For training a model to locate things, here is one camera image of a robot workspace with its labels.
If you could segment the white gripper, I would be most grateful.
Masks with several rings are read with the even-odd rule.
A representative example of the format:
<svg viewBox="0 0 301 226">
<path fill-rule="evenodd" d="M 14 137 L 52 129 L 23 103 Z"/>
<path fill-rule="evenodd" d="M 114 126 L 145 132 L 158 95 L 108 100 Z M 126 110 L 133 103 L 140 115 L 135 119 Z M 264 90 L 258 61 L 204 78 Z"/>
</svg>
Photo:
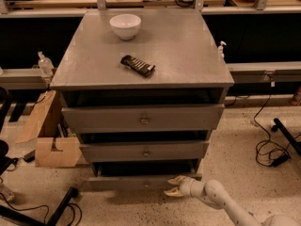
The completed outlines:
<svg viewBox="0 0 301 226">
<path fill-rule="evenodd" d="M 197 199 L 203 199 L 204 198 L 204 183 L 201 181 L 198 181 L 194 178 L 185 177 L 184 175 L 176 176 L 175 178 L 168 179 L 167 182 L 174 186 L 170 190 L 165 190 L 164 193 L 168 197 L 181 197 L 182 195 L 184 197 L 191 197 L 191 198 L 197 198 Z"/>
</svg>

